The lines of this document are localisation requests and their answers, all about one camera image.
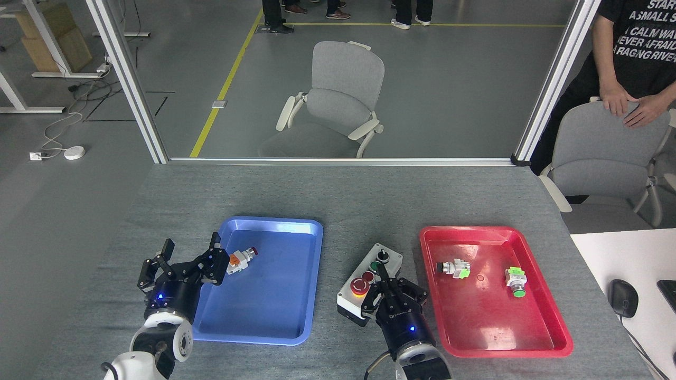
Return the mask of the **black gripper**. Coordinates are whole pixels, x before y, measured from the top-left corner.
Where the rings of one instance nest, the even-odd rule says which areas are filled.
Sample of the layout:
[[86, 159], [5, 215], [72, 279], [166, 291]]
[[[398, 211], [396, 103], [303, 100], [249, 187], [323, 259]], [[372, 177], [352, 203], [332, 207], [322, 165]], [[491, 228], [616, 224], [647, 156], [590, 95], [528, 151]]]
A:
[[428, 291], [406, 278], [391, 278], [399, 291], [408, 296], [394, 298], [386, 266], [377, 262], [375, 269], [379, 281], [371, 286], [365, 295], [362, 313], [375, 313], [374, 300], [376, 296], [382, 295], [376, 313], [376, 322], [382, 329], [392, 359], [396, 360], [401, 350], [413, 344], [423, 343], [435, 346], [436, 341], [422, 313], [422, 305], [429, 297]]
[[176, 313], [194, 323], [203, 283], [219, 286], [226, 274], [229, 255], [220, 245], [220, 235], [213, 232], [209, 248], [191, 262], [184, 263], [183, 278], [169, 265], [175, 244], [167, 239], [162, 249], [143, 261], [137, 286], [146, 294], [144, 318], [157, 312]]

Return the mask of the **person's right hand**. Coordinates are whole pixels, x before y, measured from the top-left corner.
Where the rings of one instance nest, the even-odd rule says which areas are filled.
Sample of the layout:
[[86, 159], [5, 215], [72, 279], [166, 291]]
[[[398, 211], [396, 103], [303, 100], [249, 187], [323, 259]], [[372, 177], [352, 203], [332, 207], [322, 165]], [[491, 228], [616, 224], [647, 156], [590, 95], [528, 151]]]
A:
[[604, 104], [604, 108], [610, 110], [613, 115], [618, 117], [626, 115], [629, 102], [638, 102], [618, 82], [608, 82], [599, 85], [599, 96]]

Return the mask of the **person's left hand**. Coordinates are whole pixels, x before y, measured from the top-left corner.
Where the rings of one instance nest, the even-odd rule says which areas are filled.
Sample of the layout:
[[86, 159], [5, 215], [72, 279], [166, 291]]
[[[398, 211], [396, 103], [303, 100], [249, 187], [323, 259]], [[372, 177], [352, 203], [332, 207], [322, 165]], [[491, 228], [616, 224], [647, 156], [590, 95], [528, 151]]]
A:
[[636, 99], [637, 107], [624, 118], [623, 124], [627, 128], [646, 127], [666, 112], [671, 102], [661, 94]]

